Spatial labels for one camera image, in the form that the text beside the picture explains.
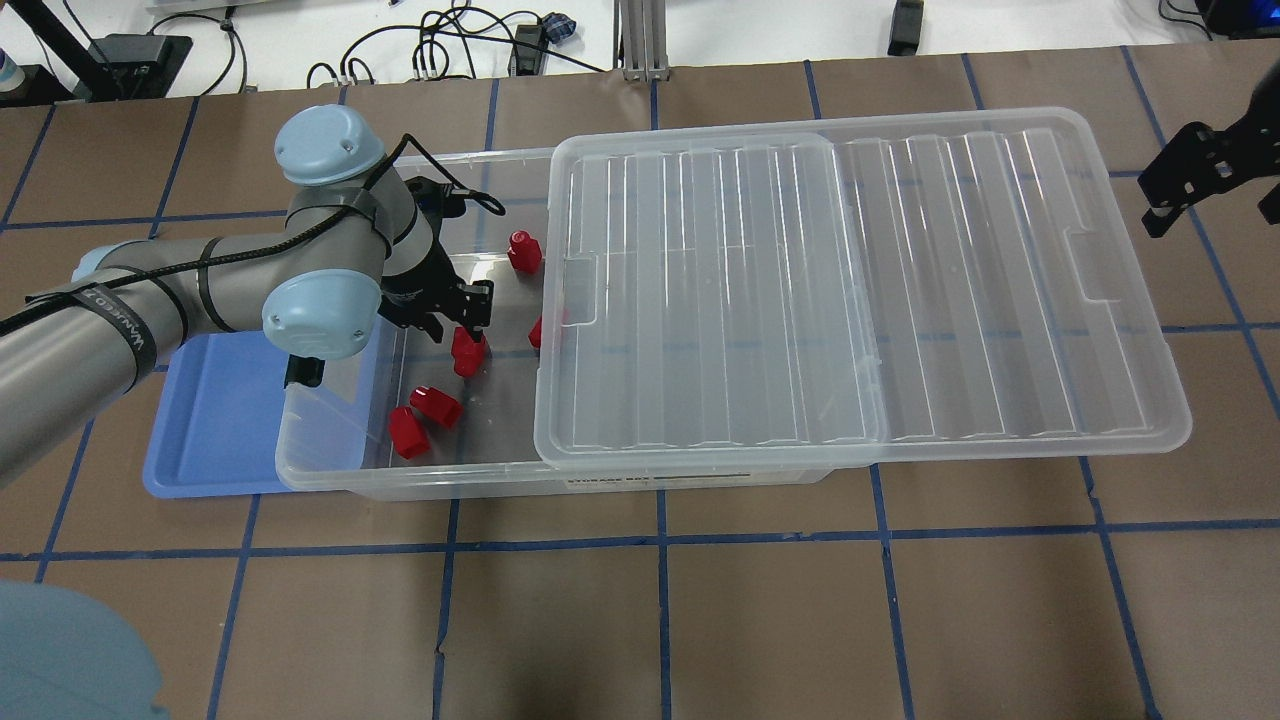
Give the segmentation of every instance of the red object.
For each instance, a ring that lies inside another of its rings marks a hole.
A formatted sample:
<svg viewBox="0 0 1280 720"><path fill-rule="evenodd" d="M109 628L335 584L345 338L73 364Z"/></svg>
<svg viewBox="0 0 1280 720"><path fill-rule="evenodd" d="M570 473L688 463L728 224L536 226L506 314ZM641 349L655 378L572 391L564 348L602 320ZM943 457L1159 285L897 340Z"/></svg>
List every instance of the red object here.
<svg viewBox="0 0 1280 720"><path fill-rule="evenodd" d="M462 416L462 404L434 387L415 389L408 404L425 415L428 420L434 420L449 429Z"/></svg>
<svg viewBox="0 0 1280 720"><path fill-rule="evenodd" d="M521 273L534 274L543 264L543 249L534 236L525 231L511 233L511 249L507 250L511 266Z"/></svg>
<svg viewBox="0 0 1280 720"><path fill-rule="evenodd" d="M471 340L471 333L465 328L453 329L453 372L462 375L463 378L470 378L476 374L480 365L484 364L485 352L489 350L489 341L480 336L480 341L476 342Z"/></svg>
<svg viewBox="0 0 1280 720"><path fill-rule="evenodd" d="M529 345L532 345L538 350L543 348L543 316L538 316L538 322L534 323L534 329L529 331Z"/></svg>
<svg viewBox="0 0 1280 720"><path fill-rule="evenodd" d="M413 415L412 409L401 405L396 410L392 410L389 428L396 454L404 460L412 460L431 450L431 441L426 438L426 430L417 421L417 416Z"/></svg>

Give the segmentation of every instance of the tiled surface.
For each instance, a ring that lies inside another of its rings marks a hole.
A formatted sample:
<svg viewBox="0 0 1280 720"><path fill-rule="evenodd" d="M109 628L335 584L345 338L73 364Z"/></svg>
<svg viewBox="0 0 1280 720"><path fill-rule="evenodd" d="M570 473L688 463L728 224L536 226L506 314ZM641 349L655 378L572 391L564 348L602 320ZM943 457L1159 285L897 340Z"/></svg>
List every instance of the tiled surface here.
<svg viewBox="0 0 1280 720"><path fill-rule="evenodd" d="M617 73L347 100L389 140L408 131L440 152L979 96L1064 104L1093 122L1139 231L1132 172L1157 147L1142 97L1166 132L1222 126L1276 47L1134 49L1134 72L1114 49L676 68L657 106ZM0 111L0 200L15 199L0 313L152 225L161 240L278 228L289 188L271 138L337 97L60 106L26 181L45 117ZM81 430L0 491L0 577L116 607L159 657L174 717L1267 719L1280 329L1240 323L1280 322L1280 258L1257 184L1206 202L1203 237L1190 219L1162 241L1134 232L1196 419L1170 455L532 500L159 501L140 483L152 378L97 418L78 465ZM247 211L269 217L201 217Z"/></svg>
<svg viewBox="0 0 1280 720"><path fill-rule="evenodd" d="M1119 49L973 55L986 108L1056 105L1084 115L1112 170L1140 170L1160 151Z"/></svg>
<svg viewBox="0 0 1280 720"><path fill-rule="evenodd" d="M919 717L1142 717L1096 538L905 541L893 566Z"/></svg>
<svg viewBox="0 0 1280 720"><path fill-rule="evenodd" d="M876 543L672 547L672 714L902 717Z"/></svg>
<svg viewBox="0 0 1280 720"><path fill-rule="evenodd" d="M209 706L234 575L234 560L72 561L51 564L45 582L119 612L160 666L156 703L173 717L200 717Z"/></svg>
<svg viewBox="0 0 1280 720"><path fill-rule="evenodd" d="M218 716L430 717L440 570L438 555L251 560Z"/></svg>
<svg viewBox="0 0 1280 720"><path fill-rule="evenodd" d="M1164 716L1274 716L1280 530L1133 533L1112 542Z"/></svg>

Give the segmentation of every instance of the blue tray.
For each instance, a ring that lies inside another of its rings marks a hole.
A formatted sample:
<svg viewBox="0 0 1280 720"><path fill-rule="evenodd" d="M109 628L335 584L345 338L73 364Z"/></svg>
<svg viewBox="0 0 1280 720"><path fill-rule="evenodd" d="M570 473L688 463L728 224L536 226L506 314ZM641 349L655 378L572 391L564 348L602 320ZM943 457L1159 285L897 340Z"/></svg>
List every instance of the blue tray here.
<svg viewBox="0 0 1280 720"><path fill-rule="evenodd" d="M288 360L260 332L200 336L174 352L142 466L147 492L291 492L275 477Z"/></svg>

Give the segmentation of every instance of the light blue joint cap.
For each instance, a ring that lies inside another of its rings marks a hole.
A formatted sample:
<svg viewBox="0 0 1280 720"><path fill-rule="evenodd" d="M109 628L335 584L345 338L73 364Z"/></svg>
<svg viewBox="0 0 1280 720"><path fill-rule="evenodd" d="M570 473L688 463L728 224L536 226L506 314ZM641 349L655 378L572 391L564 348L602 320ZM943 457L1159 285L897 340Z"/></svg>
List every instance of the light blue joint cap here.
<svg viewBox="0 0 1280 720"><path fill-rule="evenodd" d="M284 177L306 187L353 178L385 152L365 118L344 105L307 108L275 136L275 161Z"/></svg>
<svg viewBox="0 0 1280 720"><path fill-rule="evenodd" d="M338 360L369 345L383 292L347 269L312 270L280 283L262 304L262 332L298 357Z"/></svg>
<svg viewBox="0 0 1280 720"><path fill-rule="evenodd" d="M86 275L97 270L97 266L102 264L102 259L111 254L116 247L123 247L125 245L132 245L134 242L151 242L148 240L127 240L124 242L116 242L115 245L104 245L102 247L95 247L90 250L81 258L81 264L76 265L72 270L72 282L79 282Z"/></svg>

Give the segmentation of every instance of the plastic box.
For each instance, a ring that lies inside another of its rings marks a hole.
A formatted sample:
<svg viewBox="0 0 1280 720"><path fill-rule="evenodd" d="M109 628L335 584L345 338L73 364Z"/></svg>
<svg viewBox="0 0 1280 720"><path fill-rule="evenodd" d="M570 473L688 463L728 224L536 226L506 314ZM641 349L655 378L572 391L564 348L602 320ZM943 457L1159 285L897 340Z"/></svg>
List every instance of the plastic box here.
<svg viewBox="0 0 1280 720"><path fill-rule="evenodd" d="M1190 432L1071 111L586 136L550 160L448 161L512 210L444 231L460 273L498 286L493 359L463 384L445 347L385 332L320 388L289 387L276 471L296 489L804 482L888 460L1158 452ZM545 277L512 273L515 229L545 242ZM394 457L387 411L449 379L460 429L422 462ZM353 448L364 461L343 465Z"/></svg>

